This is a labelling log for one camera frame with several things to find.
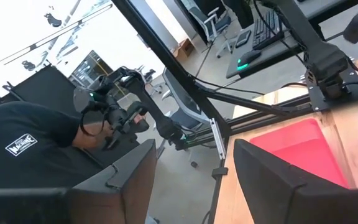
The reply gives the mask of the grey mesh office chair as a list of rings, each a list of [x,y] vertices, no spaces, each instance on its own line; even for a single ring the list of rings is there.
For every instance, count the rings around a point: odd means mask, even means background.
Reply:
[[[196,131],[203,126],[210,126],[209,118],[167,68],[164,69],[162,76],[168,87],[162,95],[162,100],[172,97],[178,104],[178,109],[175,112],[169,111],[167,115],[188,130]]]

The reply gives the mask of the black side desk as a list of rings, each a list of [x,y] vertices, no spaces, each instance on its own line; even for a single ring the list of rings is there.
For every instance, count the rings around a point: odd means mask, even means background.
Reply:
[[[298,2],[297,5],[308,18],[318,35],[324,40],[331,40],[334,36],[325,37],[319,24],[358,5],[358,0],[305,0]],[[237,60],[252,50],[252,40],[249,40],[242,47],[235,49],[227,69],[226,78],[229,79],[236,75],[245,78],[301,52],[300,46],[289,31],[284,33],[283,40],[288,44],[288,47],[284,46],[280,41],[267,46],[262,49],[261,56],[252,61],[243,70],[237,69]]]

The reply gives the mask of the silver frame bracket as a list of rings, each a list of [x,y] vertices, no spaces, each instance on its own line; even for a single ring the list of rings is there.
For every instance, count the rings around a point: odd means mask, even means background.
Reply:
[[[218,155],[220,160],[225,160],[226,159],[226,149],[224,147],[224,141],[218,126],[217,121],[214,118],[211,118],[209,120],[210,125],[211,125],[211,129],[213,132],[213,137],[214,137],[214,141],[216,144],[216,148],[218,150]]]

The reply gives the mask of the white office chair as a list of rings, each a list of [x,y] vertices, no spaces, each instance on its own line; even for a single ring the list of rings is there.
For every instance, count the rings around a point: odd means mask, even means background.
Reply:
[[[232,22],[231,17],[226,14],[222,19],[218,19],[218,10],[219,8],[217,7],[206,15],[197,7],[192,7],[190,8],[189,13],[196,19],[198,24],[204,30],[209,47],[214,44],[214,41],[219,35],[224,37],[224,42],[216,53],[216,57],[221,58],[221,54],[224,50],[227,50],[230,54],[233,53],[232,45],[234,43],[234,38],[230,39],[226,37],[227,29]]]

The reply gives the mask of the black keyboard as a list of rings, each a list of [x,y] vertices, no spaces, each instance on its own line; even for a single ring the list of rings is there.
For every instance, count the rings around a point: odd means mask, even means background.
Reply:
[[[254,37],[252,41],[253,50],[262,50],[284,38],[283,24],[273,10],[267,11],[264,14],[264,19],[273,32],[271,32],[261,18],[256,19],[254,22]]]

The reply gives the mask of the person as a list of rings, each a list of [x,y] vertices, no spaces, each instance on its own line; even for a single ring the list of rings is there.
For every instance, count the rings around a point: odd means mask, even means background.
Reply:
[[[80,119],[33,103],[0,105],[0,189],[72,187],[139,145],[134,134],[106,151],[81,147]]]

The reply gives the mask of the red translucent plastic bin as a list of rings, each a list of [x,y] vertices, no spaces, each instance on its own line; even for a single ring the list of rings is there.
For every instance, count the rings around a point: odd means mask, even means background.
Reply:
[[[318,177],[349,188],[317,120],[313,118],[256,136],[249,142]]]

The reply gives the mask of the black panel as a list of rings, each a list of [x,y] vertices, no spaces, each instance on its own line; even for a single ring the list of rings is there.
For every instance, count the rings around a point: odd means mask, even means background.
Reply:
[[[80,117],[73,105],[74,89],[74,84],[51,65],[44,67],[12,88],[13,92],[23,101]]]

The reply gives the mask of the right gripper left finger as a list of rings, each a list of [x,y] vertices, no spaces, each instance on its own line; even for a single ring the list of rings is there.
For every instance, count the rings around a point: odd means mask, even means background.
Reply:
[[[144,224],[156,152],[148,139],[74,187],[0,189],[0,224]]]

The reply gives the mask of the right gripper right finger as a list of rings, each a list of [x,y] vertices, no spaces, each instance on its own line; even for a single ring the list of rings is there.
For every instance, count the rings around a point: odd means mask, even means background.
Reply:
[[[323,179],[249,143],[234,164],[255,224],[358,224],[358,189]]]

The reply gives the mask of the black phone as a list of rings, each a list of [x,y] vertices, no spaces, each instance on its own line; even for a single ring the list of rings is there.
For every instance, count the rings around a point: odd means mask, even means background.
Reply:
[[[245,45],[248,42],[251,33],[251,30],[245,30],[244,32],[240,33],[237,37],[235,48],[239,48]]]

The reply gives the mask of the black aluminium table frame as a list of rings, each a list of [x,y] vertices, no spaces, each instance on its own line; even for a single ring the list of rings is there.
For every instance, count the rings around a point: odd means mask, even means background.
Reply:
[[[205,115],[218,123],[226,159],[221,160],[219,165],[208,224],[255,224],[237,178],[233,156],[234,141],[243,139],[249,142],[256,136],[304,119],[317,120],[349,183],[348,189],[358,189],[358,101],[314,111],[307,85],[299,91],[282,88],[269,94],[269,98],[276,99],[274,104],[211,90],[199,84],[182,67],[131,0],[112,1]],[[354,65],[358,75],[358,65]],[[214,140],[211,128],[192,135],[188,142],[177,140],[176,145],[183,149],[210,140]]]

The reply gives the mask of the cardboard box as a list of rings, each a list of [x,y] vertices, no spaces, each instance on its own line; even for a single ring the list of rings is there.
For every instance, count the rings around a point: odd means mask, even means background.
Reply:
[[[174,50],[173,55],[177,60],[185,60],[190,56],[195,47],[189,39],[185,39],[179,43],[178,47]]]

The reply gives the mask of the black computer mouse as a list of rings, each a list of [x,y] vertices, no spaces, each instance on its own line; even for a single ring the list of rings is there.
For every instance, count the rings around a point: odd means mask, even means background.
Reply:
[[[237,70],[243,70],[247,68],[249,64],[253,62],[255,59],[259,58],[260,55],[261,55],[260,50],[252,50],[245,53],[237,60]]]

